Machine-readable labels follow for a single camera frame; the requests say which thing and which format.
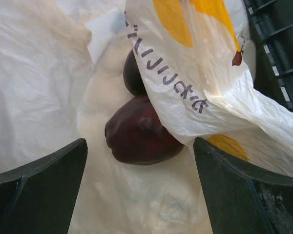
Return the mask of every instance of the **white plastic bag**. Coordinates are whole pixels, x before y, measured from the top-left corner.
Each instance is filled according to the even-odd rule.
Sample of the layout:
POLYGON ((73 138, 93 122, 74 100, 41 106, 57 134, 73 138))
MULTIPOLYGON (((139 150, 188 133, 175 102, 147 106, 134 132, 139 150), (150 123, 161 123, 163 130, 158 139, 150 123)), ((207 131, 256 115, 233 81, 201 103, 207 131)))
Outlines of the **white plastic bag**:
POLYGON ((0 173, 78 137, 90 39, 51 0, 0 0, 0 173))
POLYGON ((149 98, 175 138, 191 147, 230 135, 248 161, 293 176, 293 113, 253 89, 244 62, 233 65, 241 50, 222 0, 127 0, 126 19, 149 98), (261 149, 250 144, 258 140, 261 149))

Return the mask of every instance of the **dark red pepper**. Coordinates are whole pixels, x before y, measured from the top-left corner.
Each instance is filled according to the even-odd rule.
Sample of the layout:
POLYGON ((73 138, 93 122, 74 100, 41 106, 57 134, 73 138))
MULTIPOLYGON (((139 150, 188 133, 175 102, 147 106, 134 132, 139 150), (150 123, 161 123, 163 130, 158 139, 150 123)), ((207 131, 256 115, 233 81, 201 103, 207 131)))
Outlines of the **dark red pepper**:
POLYGON ((183 148, 161 124, 147 95, 134 97, 105 126, 114 157, 127 164, 151 165, 176 156, 183 148))

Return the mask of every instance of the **yellow print on bag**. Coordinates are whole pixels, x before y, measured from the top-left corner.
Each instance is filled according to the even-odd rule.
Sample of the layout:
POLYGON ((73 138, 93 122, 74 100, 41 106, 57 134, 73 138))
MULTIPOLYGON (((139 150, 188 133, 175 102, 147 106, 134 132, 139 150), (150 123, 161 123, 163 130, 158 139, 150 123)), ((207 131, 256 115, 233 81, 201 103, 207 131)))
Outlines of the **yellow print on bag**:
POLYGON ((236 156, 246 162, 249 161, 248 156, 241 145, 234 139, 219 134, 213 135, 208 138, 208 142, 213 144, 214 146, 218 147, 219 149, 225 151, 228 154, 236 156))
MULTIPOLYGON (((227 28, 234 40, 237 51, 232 60, 232 65, 239 66, 242 62, 241 48, 223 0, 189 0, 189 2, 195 6, 197 12, 217 19, 227 28)), ((153 0, 153 4, 161 24, 169 34, 177 42, 192 48, 191 33, 184 19, 179 0, 153 0)))

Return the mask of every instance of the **crumpled plastic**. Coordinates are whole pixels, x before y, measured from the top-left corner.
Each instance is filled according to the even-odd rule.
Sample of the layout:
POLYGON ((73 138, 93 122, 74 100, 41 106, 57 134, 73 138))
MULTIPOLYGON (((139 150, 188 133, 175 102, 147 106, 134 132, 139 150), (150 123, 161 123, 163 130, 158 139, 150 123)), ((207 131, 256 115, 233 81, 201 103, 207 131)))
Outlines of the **crumpled plastic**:
POLYGON ((90 40, 51 0, 0 0, 0 173, 78 137, 90 40))

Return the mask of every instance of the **white plastic sheet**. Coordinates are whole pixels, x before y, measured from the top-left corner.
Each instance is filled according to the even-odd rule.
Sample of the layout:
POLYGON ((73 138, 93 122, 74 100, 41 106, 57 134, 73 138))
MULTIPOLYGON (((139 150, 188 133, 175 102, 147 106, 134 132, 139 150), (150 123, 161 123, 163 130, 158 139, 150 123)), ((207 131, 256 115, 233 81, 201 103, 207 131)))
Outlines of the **white plastic sheet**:
POLYGON ((0 173, 78 137, 90 39, 51 0, 0 0, 0 173))

